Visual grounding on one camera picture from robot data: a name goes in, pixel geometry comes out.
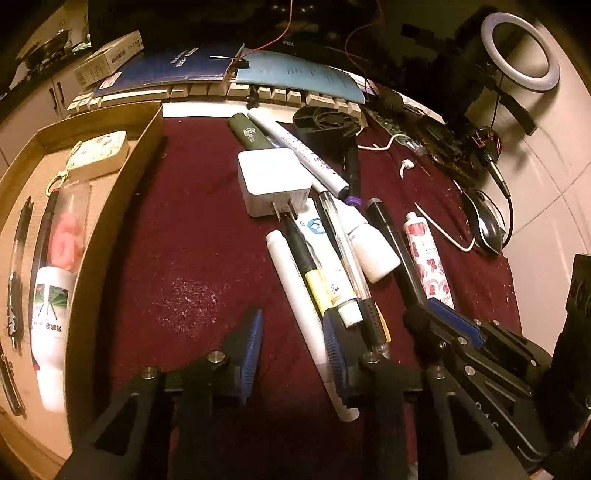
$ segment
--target yellow highlighter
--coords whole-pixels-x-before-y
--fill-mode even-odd
[[[295,264],[304,277],[312,293],[314,303],[322,316],[327,309],[333,306],[328,288],[308,250],[306,239],[301,234],[293,218],[290,215],[284,215],[283,220],[285,223],[285,239],[290,247],[291,255],[293,255]]]
[[[382,315],[381,310],[378,307],[378,304],[375,304],[375,308],[378,311],[379,321],[382,323],[382,327],[384,328],[384,333],[386,334],[386,340],[388,343],[392,341],[392,337],[390,337],[390,330],[388,330],[388,325],[386,325],[386,320],[384,319],[384,315]]]

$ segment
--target pink item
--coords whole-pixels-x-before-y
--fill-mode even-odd
[[[435,240],[433,240],[427,221],[423,217],[417,217],[414,212],[410,212],[407,215],[407,222],[404,224],[404,232],[407,234],[408,244],[411,247],[418,276],[423,282],[427,298],[435,297],[454,308],[439,252],[437,252]]]
[[[78,244],[80,223],[73,213],[64,213],[56,225],[49,246],[51,265],[70,271],[78,263],[82,247]]]

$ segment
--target white power adapter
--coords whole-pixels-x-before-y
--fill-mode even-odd
[[[310,174],[290,148],[238,154],[238,182],[251,217],[298,211],[310,194]]]

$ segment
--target white box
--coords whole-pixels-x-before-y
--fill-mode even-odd
[[[269,148],[247,150],[238,154],[238,182],[251,217],[275,215],[304,207],[312,183],[293,150]]]
[[[112,75],[137,52],[144,49],[139,31],[107,43],[74,69],[76,80],[83,87]]]

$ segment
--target white bottle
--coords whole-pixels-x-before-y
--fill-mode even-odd
[[[75,282],[76,275],[57,267],[40,268],[35,282],[31,350],[43,407],[58,413],[65,411],[66,333]]]
[[[336,209],[361,270],[371,283],[384,278],[400,265],[400,259],[379,230],[357,208],[335,199]]]
[[[454,308],[447,277],[427,221],[410,212],[407,214],[404,232],[427,298],[435,297]]]

